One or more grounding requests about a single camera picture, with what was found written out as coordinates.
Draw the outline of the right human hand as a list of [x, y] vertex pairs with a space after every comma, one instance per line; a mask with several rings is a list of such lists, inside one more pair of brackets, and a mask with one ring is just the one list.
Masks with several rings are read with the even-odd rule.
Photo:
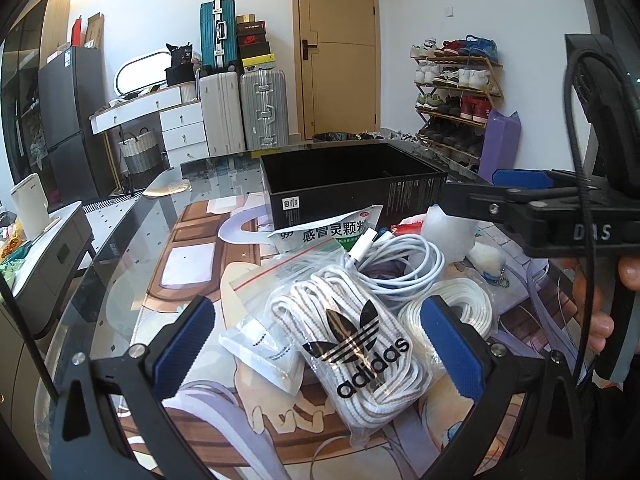
[[[563, 269], [572, 269], [575, 272], [573, 283], [573, 298], [577, 307], [576, 318], [578, 323], [584, 322], [584, 311], [587, 296], [587, 280], [582, 267], [577, 259], [564, 258], [560, 260]], [[623, 257], [618, 264], [618, 274], [622, 283], [630, 290], [638, 292], [640, 285], [640, 260], [638, 257]], [[600, 287], [596, 287], [593, 293], [592, 313], [590, 318], [588, 348], [600, 354], [605, 348], [606, 340], [612, 335], [614, 321], [602, 311], [603, 295]]]

